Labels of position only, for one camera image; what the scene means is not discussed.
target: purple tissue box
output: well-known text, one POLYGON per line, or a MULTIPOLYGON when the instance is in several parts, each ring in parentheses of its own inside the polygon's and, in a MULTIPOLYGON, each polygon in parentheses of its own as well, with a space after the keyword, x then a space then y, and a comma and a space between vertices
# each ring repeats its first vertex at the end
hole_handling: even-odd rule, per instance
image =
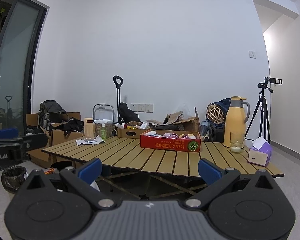
POLYGON ((272 148, 267 142, 260 148, 255 147, 249 149, 248 163, 257 164, 266 167, 272 155, 272 148))

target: candle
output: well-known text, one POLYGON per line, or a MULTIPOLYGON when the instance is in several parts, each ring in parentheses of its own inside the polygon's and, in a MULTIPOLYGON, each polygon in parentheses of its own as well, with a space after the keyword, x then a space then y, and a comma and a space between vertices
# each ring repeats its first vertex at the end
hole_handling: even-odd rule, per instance
POLYGON ((230 151, 232 151, 232 152, 234 152, 234 153, 239 153, 239 152, 241 152, 241 148, 238 147, 238 146, 232 146, 232 147, 230 148, 230 151))

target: electrical outlet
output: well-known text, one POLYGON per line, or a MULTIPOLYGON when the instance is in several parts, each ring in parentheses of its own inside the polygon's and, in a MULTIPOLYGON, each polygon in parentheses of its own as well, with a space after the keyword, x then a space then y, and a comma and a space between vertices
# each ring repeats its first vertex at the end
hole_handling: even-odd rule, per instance
POLYGON ((256 53, 254 51, 249 50, 249 57, 256 58, 256 53))
POLYGON ((146 112, 147 113, 153 113, 153 105, 152 104, 146 105, 146 112))
POLYGON ((133 112, 138 112, 138 107, 139 107, 139 105, 138 104, 131 104, 131 110, 133 111, 133 112))
POLYGON ((146 105, 140 105, 138 107, 138 112, 145 112, 146 111, 146 105))

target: wicker ball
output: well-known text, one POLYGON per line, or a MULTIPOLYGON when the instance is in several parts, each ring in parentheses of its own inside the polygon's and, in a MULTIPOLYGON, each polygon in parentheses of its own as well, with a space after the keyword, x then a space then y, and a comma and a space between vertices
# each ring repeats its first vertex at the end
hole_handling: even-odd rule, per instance
POLYGON ((207 118, 216 124, 223 123, 225 116, 221 108, 217 105, 208 105, 207 107, 207 118))

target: backpack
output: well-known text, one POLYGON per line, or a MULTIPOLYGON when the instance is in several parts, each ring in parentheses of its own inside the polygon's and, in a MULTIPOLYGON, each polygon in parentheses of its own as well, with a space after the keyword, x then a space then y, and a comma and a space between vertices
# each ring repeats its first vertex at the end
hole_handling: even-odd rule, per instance
POLYGON ((69 119, 67 112, 55 100, 46 100, 40 104, 38 118, 39 126, 45 129, 51 123, 67 122, 69 119))
POLYGON ((126 103, 119 104, 119 115, 126 123, 131 121, 141 122, 139 116, 135 112, 130 110, 126 103))

